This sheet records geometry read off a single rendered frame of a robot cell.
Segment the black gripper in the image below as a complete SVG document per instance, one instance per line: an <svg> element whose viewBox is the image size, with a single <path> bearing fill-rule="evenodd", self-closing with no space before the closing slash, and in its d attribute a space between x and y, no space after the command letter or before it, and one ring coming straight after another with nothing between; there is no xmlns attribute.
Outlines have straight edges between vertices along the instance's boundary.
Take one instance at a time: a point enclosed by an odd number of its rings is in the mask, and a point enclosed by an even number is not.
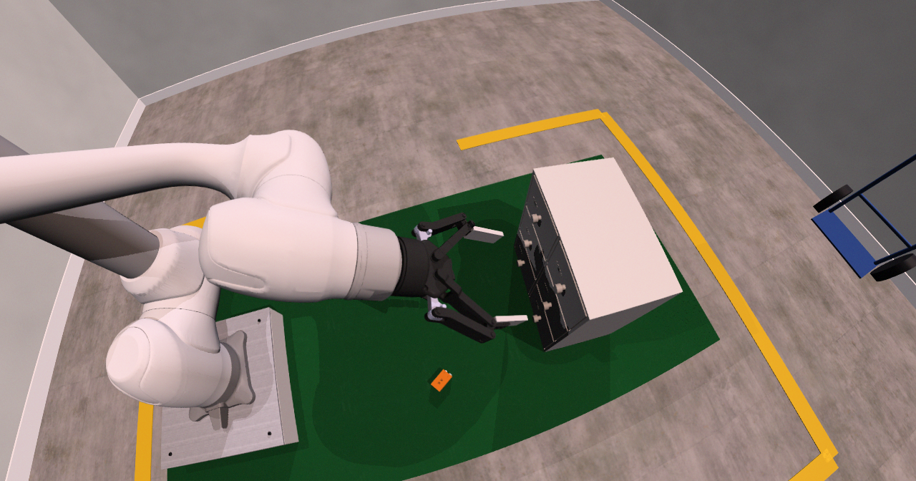
<svg viewBox="0 0 916 481"><path fill-rule="evenodd" d="M427 240L433 234L454 227L458 231L439 248ZM495 338L494 330L527 321L527 315L493 317L487 314L456 284L452 259L446 255L462 237L495 243L504 236L502 232L477 227L474 221L467 221L467 214L458 213L438 221L421 221L411 234L416 239L397 236L402 265L398 284L391 296L421 296L428 303L428 312L424 315L426 321L444 324L481 344ZM447 289L449 293L445 292ZM449 303L460 314L438 302L437 298Z"/></svg>

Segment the small grey chest of drawers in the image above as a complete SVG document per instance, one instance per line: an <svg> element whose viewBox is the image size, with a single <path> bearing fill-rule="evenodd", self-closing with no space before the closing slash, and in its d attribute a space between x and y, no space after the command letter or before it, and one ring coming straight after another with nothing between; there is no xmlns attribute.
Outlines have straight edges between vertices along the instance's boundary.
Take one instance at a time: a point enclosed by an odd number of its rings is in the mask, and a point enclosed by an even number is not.
<svg viewBox="0 0 916 481"><path fill-rule="evenodd" d="M558 238L529 298L560 241L587 314L544 353L611 334L683 293L614 157L533 169L516 242L533 175Z"/></svg>

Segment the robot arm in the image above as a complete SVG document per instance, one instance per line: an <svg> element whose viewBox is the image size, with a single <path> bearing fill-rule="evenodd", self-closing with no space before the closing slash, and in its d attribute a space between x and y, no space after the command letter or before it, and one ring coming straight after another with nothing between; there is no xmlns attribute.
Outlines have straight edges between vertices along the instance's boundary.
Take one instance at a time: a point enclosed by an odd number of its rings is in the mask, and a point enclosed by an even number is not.
<svg viewBox="0 0 916 481"><path fill-rule="evenodd" d="M178 185L230 200L203 229L154 230L102 202ZM110 382L138 402L190 408L193 422L210 415L215 431L255 401L248 335L218 337L220 288L294 303L385 301L396 288L396 234L339 219L332 198L323 150L300 131L37 155L0 135L0 224L118 273L144 305L110 345Z"/></svg>

